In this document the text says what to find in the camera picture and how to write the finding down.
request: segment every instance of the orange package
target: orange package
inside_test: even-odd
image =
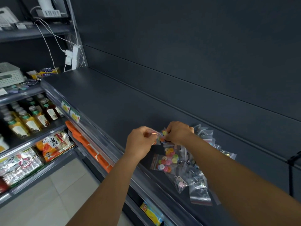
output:
[[[69,140],[68,134],[64,131],[57,132],[36,143],[36,147],[42,152],[46,162],[50,162],[74,146],[75,144]]]

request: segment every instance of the white plastic basket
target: white plastic basket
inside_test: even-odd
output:
[[[3,62],[0,63],[0,88],[24,82],[20,68]]]

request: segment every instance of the white cable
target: white cable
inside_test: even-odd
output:
[[[42,35],[42,37],[43,37],[43,39],[44,39],[44,41],[45,41],[45,43],[46,43],[46,45],[47,45],[47,48],[48,48],[48,50],[49,50],[49,54],[50,54],[50,57],[51,57],[51,60],[52,60],[52,63],[53,63],[53,67],[55,68],[55,62],[53,61],[53,58],[52,58],[52,55],[51,55],[50,48],[48,47],[48,44],[47,44],[47,42],[46,42],[46,40],[45,40],[45,37],[43,36],[43,33],[41,32],[39,26],[38,26],[38,25],[36,25],[36,26],[38,27],[38,30],[40,31],[40,33],[41,33],[41,35]]]
[[[49,33],[51,33],[52,35],[54,35],[55,37],[58,37],[58,38],[60,38],[60,39],[62,39],[62,40],[64,40],[64,41],[67,41],[67,42],[70,42],[70,41],[68,41],[68,40],[66,40],[66,39],[63,39],[63,38],[61,38],[61,37],[59,37],[59,36],[57,36],[57,35],[55,35],[53,32],[50,32],[48,29],[47,29],[47,31],[49,32]]]
[[[47,29],[47,27],[40,21],[40,20],[38,20],[46,29]]]
[[[31,11],[33,11],[35,8],[40,8],[39,5],[35,6],[35,7],[32,7],[31,10],[29,10],[29,13],[31,14]]]

